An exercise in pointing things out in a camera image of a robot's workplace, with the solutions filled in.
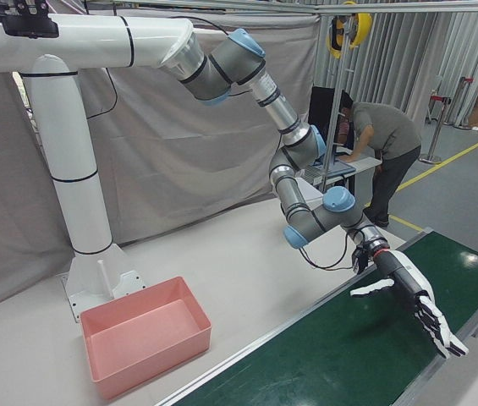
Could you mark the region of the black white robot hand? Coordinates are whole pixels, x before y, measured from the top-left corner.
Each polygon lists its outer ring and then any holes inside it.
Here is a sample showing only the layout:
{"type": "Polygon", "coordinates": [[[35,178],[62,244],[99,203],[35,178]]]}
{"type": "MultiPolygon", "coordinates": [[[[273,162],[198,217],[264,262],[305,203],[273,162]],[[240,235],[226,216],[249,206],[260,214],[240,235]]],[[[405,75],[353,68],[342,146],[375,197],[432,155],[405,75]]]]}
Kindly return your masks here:
{"type": "Polygon", "coordinates": [[[452,333],[445,315],[437,307],[430,282],[405,253],[381,249],[374,254],[373,262],[382,278],[351,290],[351,297],[391,290],[413,312],[444,359],[468,354],[469,349],[452,333]]]}

